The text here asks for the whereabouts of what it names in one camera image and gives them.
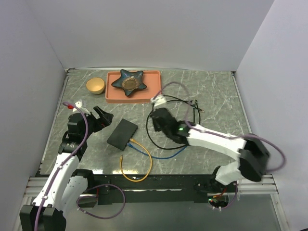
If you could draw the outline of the black network switch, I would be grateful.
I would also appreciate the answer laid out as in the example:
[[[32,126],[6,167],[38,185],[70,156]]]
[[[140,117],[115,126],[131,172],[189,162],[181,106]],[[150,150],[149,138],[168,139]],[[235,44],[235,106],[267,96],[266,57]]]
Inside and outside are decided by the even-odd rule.
[[[121,151],[124,151],[127,143],[133,137],[137,129],[138,126],[136,124],[126,119],[122,119],[107,139],[107,143]]]

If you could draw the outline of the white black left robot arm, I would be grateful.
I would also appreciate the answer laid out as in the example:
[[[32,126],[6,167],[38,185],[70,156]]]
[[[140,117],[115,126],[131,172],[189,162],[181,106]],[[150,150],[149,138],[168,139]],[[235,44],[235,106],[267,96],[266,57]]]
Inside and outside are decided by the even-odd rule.
[[[46,183],[33,202],[20,210],[24,231],[64,231],[66,217],[76,207],[79,196],[95,189],[93,172],[78,169],[78,165],[87,149],[89,136],[111,125],[114,116],[98,106],[94,107],[98,114],[95,117],[81,102],[63,104],[73,112],[68,119],[68,130]]]

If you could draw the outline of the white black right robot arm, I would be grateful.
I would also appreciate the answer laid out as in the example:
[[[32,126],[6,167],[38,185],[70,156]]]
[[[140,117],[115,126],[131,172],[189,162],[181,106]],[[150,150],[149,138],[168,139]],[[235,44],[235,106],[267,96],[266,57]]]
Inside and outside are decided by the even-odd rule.
[[[241,178],[260,182],[266,174],[270,154],[255,135],[242,138],[216,132],[192,122],[177,121],[166,108],[155,109],[150,113],[150,118],[155,131],[163,132],[173,142],[207,148],[234,160],[214,170],[210,186],[216,192]]]

